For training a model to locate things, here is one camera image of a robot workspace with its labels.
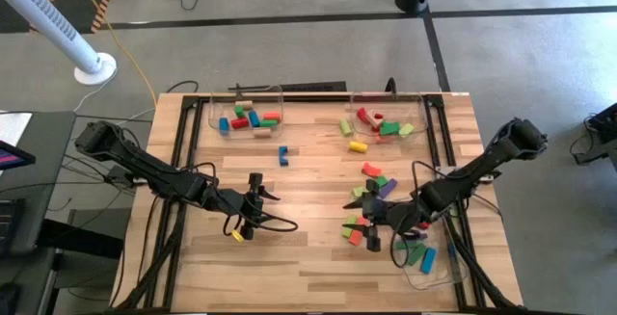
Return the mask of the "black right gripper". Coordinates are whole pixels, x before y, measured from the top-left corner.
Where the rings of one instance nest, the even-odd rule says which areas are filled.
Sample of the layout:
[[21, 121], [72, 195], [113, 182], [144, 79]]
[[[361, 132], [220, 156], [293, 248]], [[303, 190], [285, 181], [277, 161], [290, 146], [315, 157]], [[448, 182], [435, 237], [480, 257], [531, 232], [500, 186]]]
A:
[[[358, 209], [372, 204], [379, 198], [379, 184], [368, 179], [365, 182], [364, 190], [353, 201], [343, 206], [344, 209]], [[387, 225], [397, 233], [405, 233], [418, 223], [427, 220], [425, 207], [418, 200], [406, 202], [391, 202], [381, 200], [379, 202], [378, 224]], [[369, 251], [379, 252], [381, 250], [381, 238], [378, 235], [377, 227], [374, 225], [347, 224], [346, 227], [358, 230], [366, 240], [366, 248]]]

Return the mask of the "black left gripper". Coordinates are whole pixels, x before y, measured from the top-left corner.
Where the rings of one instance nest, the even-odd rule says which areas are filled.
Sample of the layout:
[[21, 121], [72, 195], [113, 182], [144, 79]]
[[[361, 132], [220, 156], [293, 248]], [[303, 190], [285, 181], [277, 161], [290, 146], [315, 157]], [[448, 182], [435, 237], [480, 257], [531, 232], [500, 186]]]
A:
[[208, 187], [204, 191], [204, 209], [228, 216], [239, 215], [245, 219], [240, 225], [239, 233], [244, 240], [252, 241], [255, 226], [264, 222], [263, 199], [280, 200], [279, 197], [270, 194], [262, 182], [263, 174], [252, 172], [249, 175], [249, 191], [245, 194], [233, 189]]

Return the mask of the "long red-orange wooden block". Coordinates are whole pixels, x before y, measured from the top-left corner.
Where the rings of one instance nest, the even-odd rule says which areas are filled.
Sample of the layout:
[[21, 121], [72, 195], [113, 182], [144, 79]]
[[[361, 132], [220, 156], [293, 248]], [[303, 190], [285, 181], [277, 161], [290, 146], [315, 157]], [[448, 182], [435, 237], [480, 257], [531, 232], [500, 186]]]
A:
[[[356, 224], [367, 225], [368, 220], [365, 219], [364, 217], [358, 217]], [[353, 230], [350, 235], [349, 242], [354, 246], [358, 246], [362, 242], [362, 238], [363, 238], [363, 235], [360, 231]]]

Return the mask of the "long lime green block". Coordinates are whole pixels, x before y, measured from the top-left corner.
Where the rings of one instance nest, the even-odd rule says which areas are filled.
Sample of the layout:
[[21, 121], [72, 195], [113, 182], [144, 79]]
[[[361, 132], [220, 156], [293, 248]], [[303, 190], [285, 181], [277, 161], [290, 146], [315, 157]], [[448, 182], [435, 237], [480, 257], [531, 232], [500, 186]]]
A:
[[[356, 216], [350, 216], [346, 219], [345, 224], [356, 224], [357, 223], [358, 218]], [[352, 228], [348, 228], [348, 227], [344, 227], [342, 229], [342, 233], [341, 235], [344, 238], [349, 239], [352, 235], [353, 229]]]

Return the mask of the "clear plastic bin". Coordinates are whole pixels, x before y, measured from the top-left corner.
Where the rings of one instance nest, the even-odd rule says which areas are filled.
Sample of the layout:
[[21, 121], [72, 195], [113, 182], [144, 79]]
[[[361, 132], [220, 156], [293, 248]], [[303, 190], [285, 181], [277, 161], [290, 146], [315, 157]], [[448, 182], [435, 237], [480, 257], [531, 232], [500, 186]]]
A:
[[[455, 283], [465, 281], [469, 276], [469, 270], [464, 264], [462, 257], [454, 248], [449, 230], [443, 219], [431, 223], [426, 230], [417, 229], [418, 232], [428, 234], [425, 240], [403, 239], [400, 235], [392, 231], [389, 234], [389, 250], [392, 253], [392, 260], [395, 265], [405, 263], [401, 269], [403, 279], [417, 291], [432, 290], [439, 287], [453, 286]], [[422, 243], [427, 248], [437, 251], [432, 271], [426, 275], [420, 271], [422, 258], [413, 266], [407, 264], [409, 249], [395, 250], [396, 242], [417, 242]]]
[[[256, 111], [259, 121], [264, 120], [263, 114], [268, 112], [279, 112], [282, 114], [282, 121], [276, 127], [271, 127], [271, 139], [282, 133], [283, 129], [283, 92], [229, 92], [229, 93], [213, 93], [207, 104], [207, 126], [212, 130], [212, 134], [221, 140], [247, 140], [256, 139], [253, 134], [254, 128], [251, 124], [248, 127], [234, 129], [230, 122], [238, 118], [234, 113], [236, 101], [252, 100], [253, 108], [244, 110], [245, 118], [249, 120], [249, 112]], [[227, 118], [229, 122], [229, 133], [227, 136], [222, 136], [219, 131], [219, 118]]]
[[353, 137], [366, 144], [377, 144], [375, 133], [370, 124], [364, 124], [357, 117], [357, 111], [364, 107], [366, 111], [372, 110], [382, 114], [383, 121], [400, 123], [400, 128], [411, 123], [416, 129], [406, 138], [398, 134], [389, 135], [393, 138], [391, 144], [412, 144], [427, 130], [427, 118], [424, 112], [424, 99], [421, 95], [386, 94], [368, 92], [353, 92], [349, 98], [347, 120], [352, 128]]

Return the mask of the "black power strip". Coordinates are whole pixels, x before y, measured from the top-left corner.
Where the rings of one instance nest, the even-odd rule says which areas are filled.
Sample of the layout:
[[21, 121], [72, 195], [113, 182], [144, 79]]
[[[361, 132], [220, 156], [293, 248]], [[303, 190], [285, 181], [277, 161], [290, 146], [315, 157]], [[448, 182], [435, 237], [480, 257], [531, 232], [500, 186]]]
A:
[[278, 84], [273, 86], [241, 86], [237, 83], [234, 87], [228, 88], [229, 92], [346, 92], [345, 81], [329, 82], [309, 82], [295, 84]]

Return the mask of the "dark grey side desk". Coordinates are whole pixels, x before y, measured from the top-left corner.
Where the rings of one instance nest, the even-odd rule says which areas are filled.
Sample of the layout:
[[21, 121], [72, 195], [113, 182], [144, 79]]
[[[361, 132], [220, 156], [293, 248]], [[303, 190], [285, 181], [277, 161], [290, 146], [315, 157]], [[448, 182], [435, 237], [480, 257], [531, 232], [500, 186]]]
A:
[[54, 260], [54, 250], [37, 240], [67, 149], [75, 114], [34, 113], [17, 147], [34, 155], [33, 165], [0, 175], [0, 199], [20, 199], [21, 217], [9, 253], [0, 257], [0, 285], [18, 288], [15, 315], [37, 315]]

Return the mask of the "black console with cyan lights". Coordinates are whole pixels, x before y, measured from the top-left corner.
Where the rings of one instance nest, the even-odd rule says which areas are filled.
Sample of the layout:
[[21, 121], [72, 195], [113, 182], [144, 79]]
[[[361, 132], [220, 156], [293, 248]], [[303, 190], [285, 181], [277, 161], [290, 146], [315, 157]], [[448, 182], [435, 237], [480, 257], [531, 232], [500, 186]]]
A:
[[0, 199], [0, 258], [20, 251], [17, 231], [25, 210], [25, 199]]

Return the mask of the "tablet with pink screen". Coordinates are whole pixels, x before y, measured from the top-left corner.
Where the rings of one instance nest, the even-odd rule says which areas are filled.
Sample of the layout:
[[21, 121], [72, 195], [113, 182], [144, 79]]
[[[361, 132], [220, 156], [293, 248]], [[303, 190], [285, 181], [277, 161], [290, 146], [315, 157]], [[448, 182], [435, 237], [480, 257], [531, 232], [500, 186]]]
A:
[[16, 146], [0, 141], [0, 171], [20, 168], [36, 163], [36, 157]]

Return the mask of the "black electronics box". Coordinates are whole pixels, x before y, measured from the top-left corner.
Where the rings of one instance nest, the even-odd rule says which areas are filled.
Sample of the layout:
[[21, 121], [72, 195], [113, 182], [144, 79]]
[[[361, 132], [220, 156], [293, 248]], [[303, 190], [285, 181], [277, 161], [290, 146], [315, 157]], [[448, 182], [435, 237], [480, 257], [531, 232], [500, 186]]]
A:
[[[579, 166], [607, 158], [617, 171], [617, 103], [597, 114], [590, 114], [583, 121], [585, 135], [573, 142], [570, 154]], [[587, 139], [588, 149], [574, 152], [574, 146], [580, 140]]]

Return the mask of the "white paper sheet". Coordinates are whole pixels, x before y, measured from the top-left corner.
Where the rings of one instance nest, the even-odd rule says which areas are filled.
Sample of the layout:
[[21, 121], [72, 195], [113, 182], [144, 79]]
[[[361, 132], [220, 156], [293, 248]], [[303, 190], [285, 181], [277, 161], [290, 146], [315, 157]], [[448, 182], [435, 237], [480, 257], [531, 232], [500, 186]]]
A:
[[32, 115], [32, 113], [0, 111], [0, 141], [17, 146]]

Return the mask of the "white tower fan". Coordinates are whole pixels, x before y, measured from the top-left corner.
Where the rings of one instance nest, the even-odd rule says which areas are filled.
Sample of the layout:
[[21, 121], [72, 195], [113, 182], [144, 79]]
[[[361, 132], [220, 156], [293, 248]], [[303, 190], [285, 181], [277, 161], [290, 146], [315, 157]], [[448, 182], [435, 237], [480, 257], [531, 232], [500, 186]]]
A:
[[77, 82], [97, 86], [114, 78], [115, 58], [96, 52], [50, 0], [5, 1], [73, 62]]

